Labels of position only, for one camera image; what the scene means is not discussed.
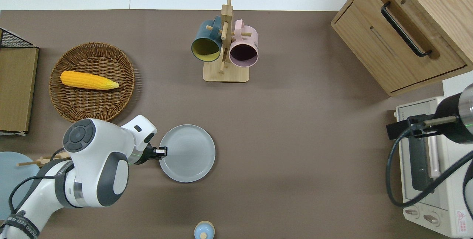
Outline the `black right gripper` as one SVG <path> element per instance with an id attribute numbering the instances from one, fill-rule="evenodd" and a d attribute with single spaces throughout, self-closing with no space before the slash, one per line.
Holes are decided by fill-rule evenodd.
<path id="1" fill-rule="evenodd" d="M 391 123 L 386 126 L 387 136 L 390 141 L 405 137 L 422 138 L 427 134 L 436 135 L 436 129 L 425 124 L 425 121 L 433 119 L 434 115 L 409 116 L 407 120 Z"/>

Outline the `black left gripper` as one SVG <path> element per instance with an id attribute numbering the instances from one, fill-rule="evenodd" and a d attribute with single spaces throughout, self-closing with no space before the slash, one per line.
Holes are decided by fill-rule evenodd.
<path id="1" fill-rule="evenodd" d="M 143 164 L 148 160 L 160 160 L 160 157 L 166 157 L 167 150 L 167 146 L 153 147 L 148 143 L 140 157 L 140 164 Z"/>

